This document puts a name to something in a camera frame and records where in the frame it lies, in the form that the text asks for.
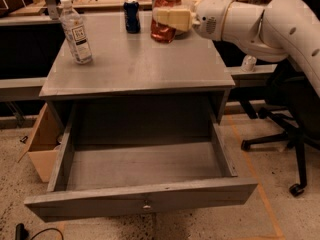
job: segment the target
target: blue can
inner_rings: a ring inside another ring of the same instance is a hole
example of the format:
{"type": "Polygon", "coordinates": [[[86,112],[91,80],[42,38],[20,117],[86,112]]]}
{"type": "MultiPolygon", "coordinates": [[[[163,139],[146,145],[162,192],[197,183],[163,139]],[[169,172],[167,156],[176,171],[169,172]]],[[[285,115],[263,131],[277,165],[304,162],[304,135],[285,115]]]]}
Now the blue can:
{"type": "Polygon", "coordinates": [[[123,4],[126,30],[128,33],[140,31],[139,3],[137,0],[127,0],[123,4]]]}

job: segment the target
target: table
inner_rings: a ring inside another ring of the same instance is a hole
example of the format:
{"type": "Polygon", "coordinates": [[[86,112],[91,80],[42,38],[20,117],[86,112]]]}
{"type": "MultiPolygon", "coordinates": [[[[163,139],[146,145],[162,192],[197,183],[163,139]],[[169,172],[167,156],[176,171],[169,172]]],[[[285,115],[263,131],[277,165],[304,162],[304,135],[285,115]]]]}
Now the table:
{"type": "Polygon", "coordinates": [[[219,131],[234,82],[211,41],[170,44],[125,31],[123,13],[84,15],[93,61],[65,43],[40,97],[64,129],[47,193],[25,201],[45,221],[244,203],[219,131]]]}

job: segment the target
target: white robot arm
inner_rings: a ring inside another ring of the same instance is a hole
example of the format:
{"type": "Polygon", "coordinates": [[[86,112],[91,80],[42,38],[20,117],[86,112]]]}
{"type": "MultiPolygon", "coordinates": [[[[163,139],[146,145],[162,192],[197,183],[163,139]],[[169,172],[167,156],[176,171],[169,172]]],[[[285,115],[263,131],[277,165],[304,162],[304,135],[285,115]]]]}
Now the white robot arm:
{"type": "Polygon", "coordinates": [[[202,0],[195,12],[155,8],[162,24],[235,44],[267,62],[293,60],[320,97],[320,22],[302,0],[272,0],[266,7],[231,0],[202,0]]]}

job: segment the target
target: cable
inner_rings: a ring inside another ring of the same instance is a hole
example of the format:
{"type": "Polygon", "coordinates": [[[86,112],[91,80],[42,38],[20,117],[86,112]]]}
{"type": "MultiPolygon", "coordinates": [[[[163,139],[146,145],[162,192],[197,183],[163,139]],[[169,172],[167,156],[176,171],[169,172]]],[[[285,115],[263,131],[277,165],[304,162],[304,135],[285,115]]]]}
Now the cable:
{"type": "Polygon", "coordinates": [[[62,232],[61,232],[59,229],[57,229],[57,228],[47,228],[47,229],[44,229],[44,230],[38,232],[37,234],[35,234],[33,237],[31,237],[30,240],[35,239],[38,235],[42,234],[43,232],[49,231],[49,230],[54,230],[54,231],[59,232],[59,234],[61,235],[61,240],[64,240],[62,232]]]}

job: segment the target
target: chair wheel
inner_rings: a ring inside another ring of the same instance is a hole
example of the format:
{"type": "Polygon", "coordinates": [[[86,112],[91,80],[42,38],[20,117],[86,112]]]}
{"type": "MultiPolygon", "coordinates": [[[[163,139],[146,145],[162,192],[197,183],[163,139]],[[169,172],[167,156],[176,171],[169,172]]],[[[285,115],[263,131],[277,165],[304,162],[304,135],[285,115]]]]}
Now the chair wheel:
{"type": "Polygon", "coordinates": [[[304,192],[304,189],[299,184],[294,184],[289,188],[289,191],[294,197],[297,197],[304,192]]]}
{"type": "Polygon", "coordinates": [[[246,141],[246,140],[242,141],[242,143],[241,143],[241,149],[242,149],[242,150],[247,151],[247,150],[250,149],[250,146],[251,146],[251,145],[250,145],[249,142],[246,141]]]}
{"type": "Polygon", "coordinates": [[[289,141],[288,144],[287,144],[287,148],[288,149],[294,148],[294,142],[293,141],[289,141]]]}
{"type": "Polygon", "coordinates": [[[258,117],[260,119],[265,119],[268,116],[268,110],[266,110],[265,108],[261,108],[258,112],[258,117]]]}

